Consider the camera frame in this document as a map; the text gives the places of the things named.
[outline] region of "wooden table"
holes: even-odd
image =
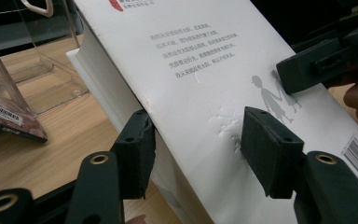
[[[21,53],[9,55],[3,61],[20,57]],[[45,144],[0,134],[0,190],[26,188],[38,198],[74,180],[86,156],[109,150],[117,138],[117,131],[91,93],[37,119],[48,133]],[[145,214],[146,223],[180,223],[152,182],[145,200],[125,201],[124,207],[126,219]]]

